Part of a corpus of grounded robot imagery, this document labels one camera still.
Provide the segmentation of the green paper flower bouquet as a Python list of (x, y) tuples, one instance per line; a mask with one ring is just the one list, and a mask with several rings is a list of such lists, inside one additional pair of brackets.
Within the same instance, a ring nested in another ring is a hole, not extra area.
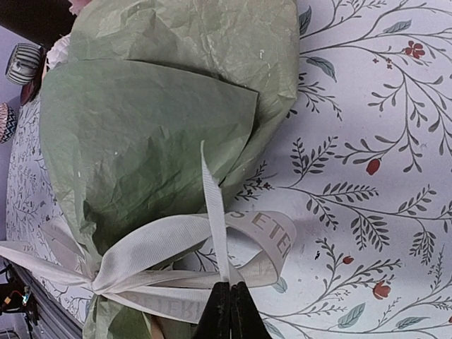
[[(205, 159), (232, 196), (297, 99), (294, 1), (92, 1), (42, 84), (40, 143), (74, 239), (95, 258), (139, 227), (206, 211)], [(218, 270), (205, 240), (159, 270)], [(94, 294), (87, 338), (198, 323)]]

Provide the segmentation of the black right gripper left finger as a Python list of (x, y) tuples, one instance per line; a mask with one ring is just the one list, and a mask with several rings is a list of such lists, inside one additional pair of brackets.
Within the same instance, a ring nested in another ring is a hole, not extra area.
[(230, 339), (230, 297), (228, 282), (214, 284), (192, 339)]

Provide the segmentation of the white printed ribbon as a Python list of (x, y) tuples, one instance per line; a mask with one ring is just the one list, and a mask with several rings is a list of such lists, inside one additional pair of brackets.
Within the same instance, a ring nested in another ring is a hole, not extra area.
[[(82, 287), (126, 307), (198, 323), (216, 283), (265, 287), (276, 283), (297, 236), (295, 224), (276, 211), (226, 212), (222, 192), (205, 159), (201, 177), (206, 211), (172, 215), (129, 233), (100, 258), (73, 237), (65, 219), (42, 226), (61, 245), (55, 261), (34, 255), (26, 242), (3, 241), (1, 255), (60, 285)], [(211, 240), (218, 270), (159, 270), (157, 264)]]

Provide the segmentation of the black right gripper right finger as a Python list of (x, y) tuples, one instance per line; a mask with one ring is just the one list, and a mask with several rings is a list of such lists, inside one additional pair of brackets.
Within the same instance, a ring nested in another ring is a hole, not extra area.
[(231, 332), (232, 339), (269, 339), (245, 282), (239, 282), (231, 289)]

